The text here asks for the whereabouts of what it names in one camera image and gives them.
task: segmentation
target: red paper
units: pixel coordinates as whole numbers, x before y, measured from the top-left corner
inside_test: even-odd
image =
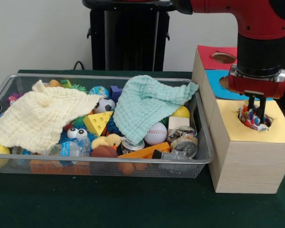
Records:
[[[237,57],[238,49],[236,47],[208,47],[198,45],[199,56],[205,70],[230,70],[231,64],[219,63],[213,59],[212,55],[217,52],[227,53]]]

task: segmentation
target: yellow duck toy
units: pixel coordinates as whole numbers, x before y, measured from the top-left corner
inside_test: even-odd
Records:
[[[100,136],[97,139],[94,139],[91,143],[92,150],[94,150],[98,146],[111,146],[115,150],[122,143],[122,137],[117,134],[110,134],[107,137]]]

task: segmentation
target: green table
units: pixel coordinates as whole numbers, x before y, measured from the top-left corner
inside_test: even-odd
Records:
[[[28,72],[139,74],[20,71]],[[285,178],[276,195],[248,195],[216,194],[207,166],[197,179],[0,174],[0,227],[31,226],[284,228]]]

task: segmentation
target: tin can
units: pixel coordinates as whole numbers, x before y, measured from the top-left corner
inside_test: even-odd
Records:
[[[167,141],[172,150],[183,151],[189,158],[193,158],[198,152],[197,132],[188,126],[180,126],[173,129],[168,135]]]
[[[141,140],[138,144],[134,144],[128,139],[122,140],[121,148],[123,154],[130,153],[133,151],[141,150],[145,147],[144,141]]]

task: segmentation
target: metal basket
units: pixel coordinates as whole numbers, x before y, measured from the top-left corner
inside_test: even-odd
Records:
[[[49,82],[51,79],[69,79],[72,84],[79,84],[86,88],[102,85],[109,87],[116,85],[123,87],[129,78],[115,76],[66,76],[42,74],[16,74],[12,75],[0,86],[0,114],[8,108],[7,98],[12,93],[25,93],[31,91],[32,86],[38,81]],[[187,85],[188,79],[157,78],[158,81],[169,86]],[[132,177],[171,177],[171,178],[196,178],[206,163],[212,161],[214,147],[205,114],[197,92],[186,104],[190,110],[190,124],[195,125],[198,131],[198,153],[192,160],[160,160],[160,159],[120,159],[120,158],[92,158],[92,157],[58,157],[38,155],[0,154],[0,159],[8,159],[8,163],[0,168],[0,173],[32,173],[32,174],[66,174],[66,175],[97,175],[97,176],[124,176],[120,171],[121,163],[133,167],[142,164],[145,167],[135,169],[129,175]],[[61,161],[75,161],[70,166],[62,166]]]

